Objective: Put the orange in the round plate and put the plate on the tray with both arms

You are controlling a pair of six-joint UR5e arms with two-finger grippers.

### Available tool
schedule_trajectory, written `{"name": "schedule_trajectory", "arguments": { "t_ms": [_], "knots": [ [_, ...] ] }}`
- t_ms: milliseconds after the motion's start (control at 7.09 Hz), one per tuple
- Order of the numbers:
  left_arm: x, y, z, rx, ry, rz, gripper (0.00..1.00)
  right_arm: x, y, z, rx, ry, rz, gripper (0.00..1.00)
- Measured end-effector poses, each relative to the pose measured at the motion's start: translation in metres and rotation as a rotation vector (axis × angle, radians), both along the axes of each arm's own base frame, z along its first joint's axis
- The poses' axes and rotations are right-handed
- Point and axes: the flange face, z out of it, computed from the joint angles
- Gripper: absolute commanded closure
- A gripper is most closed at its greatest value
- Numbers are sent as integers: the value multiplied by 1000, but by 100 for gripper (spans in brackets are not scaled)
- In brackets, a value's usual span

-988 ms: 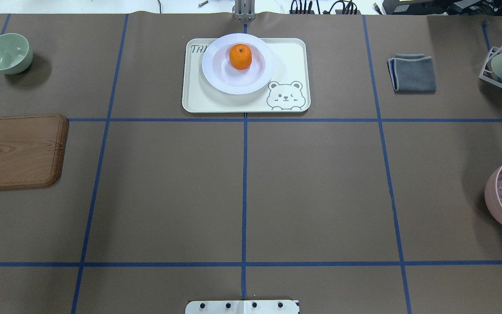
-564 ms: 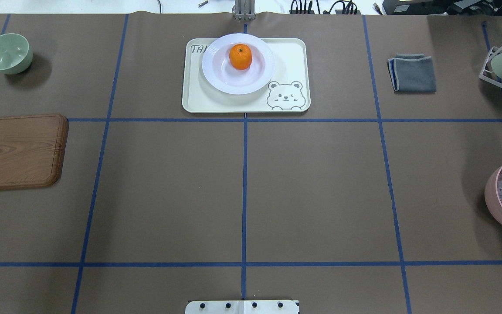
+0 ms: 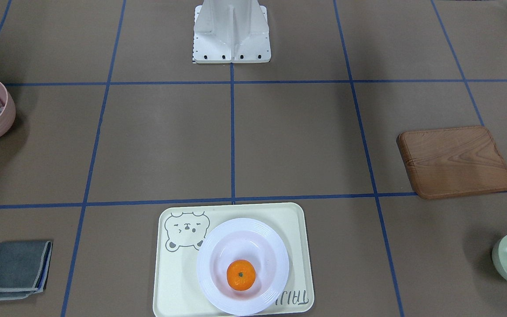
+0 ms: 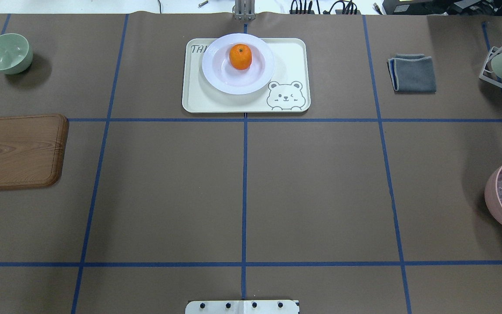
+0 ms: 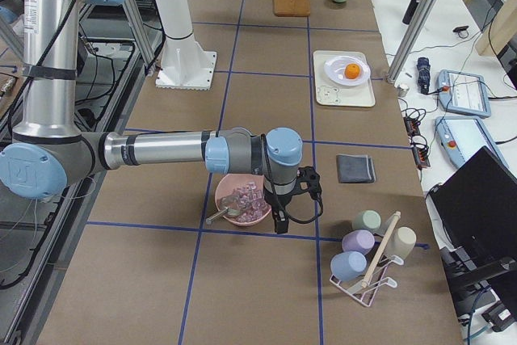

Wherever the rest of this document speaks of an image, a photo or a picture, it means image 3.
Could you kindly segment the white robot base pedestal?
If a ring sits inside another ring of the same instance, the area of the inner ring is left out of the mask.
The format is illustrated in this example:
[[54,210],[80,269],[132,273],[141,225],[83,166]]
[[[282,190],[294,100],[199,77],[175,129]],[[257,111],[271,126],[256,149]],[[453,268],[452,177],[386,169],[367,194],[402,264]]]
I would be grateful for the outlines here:
[[195,7],[192,60],[197,64],[268,63],[268,11],[257,0],[205,0]]

